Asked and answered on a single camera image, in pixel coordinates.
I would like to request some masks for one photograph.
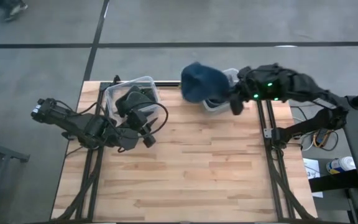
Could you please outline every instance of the person's foot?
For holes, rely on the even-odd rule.
[[[25,11],[28,8],[28,5],[24,2],[14,6],[10,10],[6,11],[5,13],[5,22],[11,22],[15,19],[17,19],[23,11]]]

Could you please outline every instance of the clear plastic container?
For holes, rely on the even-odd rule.
[[[234,84],[236,84],[239,81],[239,79],[237,78],[237,74],[239,73],[239,71],[237,69],[229,68],[223,71],[223,73],[229,79],[230,86],[234,86]],[[222,103],[219,106],[212,108],[208,106],[208,103],[205,102],[205,100],[203,100],[203,106],[205,107],[205,110],[210,114],[218,114],[230,109],[229,102]]]
[[[140,89],[151,88],[155,101],[160,102],[160,96],[158,95],[157,87],[155,86],[152,77],[140,77],[125,83],[110,86],[106,89],[104,95],[106,97],[109,115],[112,119],[115,119],[117,121],[117,125],[120,125],[122,122],[124,122],[125,118],[119,116],[116,101],[120,99],[120,97],[124,96],[133,86],[137,86]],[[158,116],[158,105],[146,106],[144,108],[141,108],[140,111],[152,111],[153,114],[147,117],[147,120],[150,121],[151,119],[156,118]]]

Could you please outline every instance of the wooden tabletop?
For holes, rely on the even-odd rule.
[[[99,83],[84,82],[78,111],[96,101]],[[168,122],[149,149],[142,141],[120,154],[116,147],[105,147],[93,221],[276,221],[256,104],[245,104],[240,116],[230,111],[209,116],[200,105],[185,102],[178,88],[158,91]],[[293,124],[287,103],[273,102],[273,110],[278,126]],[[78,146],[71,142],[68,152]],[[66,158],[52,218],[78,193],[85,157],[81,149]],[[284,160],[291,190],[316,217],[299,147],[288,145]],[[285,208],[282,192],[281,200]]]

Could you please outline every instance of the white container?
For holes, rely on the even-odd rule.
[[[229,69],[226,69],[225,71],[223,71],[223,73],[229,79],[230,86],[234,86],[234,84],[236,84],[239,81],[239,79],[237,78],[237,74],[239,73],[239,71],[237,69],[229,68]],[[218,113],[222,113],[222,112],[225,112],[230,109],[229,102],[225,102],[217,107],[211,108],[208,106],[207,102],[205,102],[205,100],[203,100],[203,106],[205,107],[205,110],[210,114],[218,114]]]
[[[340,172],[356,169],[356,165],[354,164],[353,157],[351,156],[346,156],[328,162],[326,167],[327,167],[327,171],[330,174],[338,174]]]
[[[125,118],[122,118],[118,115],[118,110],[116,107],[116,101],[124,96],[129,89],[131,89],[133,86],[137,86],[140,89],[144,88],[151,88],[153,90],[153,95],[156,100],[156,102],[160,101],[160,96],[158,95],[157,87],[154,84],[154,80],[152,77],[140,77],[135,80],[131,80],[128,82],[124,82],[118,85],[110,86],[106,89],[104,92],[104,95],[106,97],[107,106],[109,110],[109,116],[112,119],[115,119],[117,121],[117,125],[120,125],[122,122],[125,121]],[[154,113],[150,115],[147,119],[150,121],[152,118],[156,118],[158,116],[158,105],[150,105],[145,108],[140,109],[140,111],[147,112],[147,111],[153,111]]]

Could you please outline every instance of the white paper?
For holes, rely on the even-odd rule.
[[[313,179],[320,177],[320,169],[318,167],[318,161],[314,159],[303,159],[303,163],[305,165],[306,173],[308,174],[308,179]],[[322,192],[312,193],[314,197],[323,197]]]

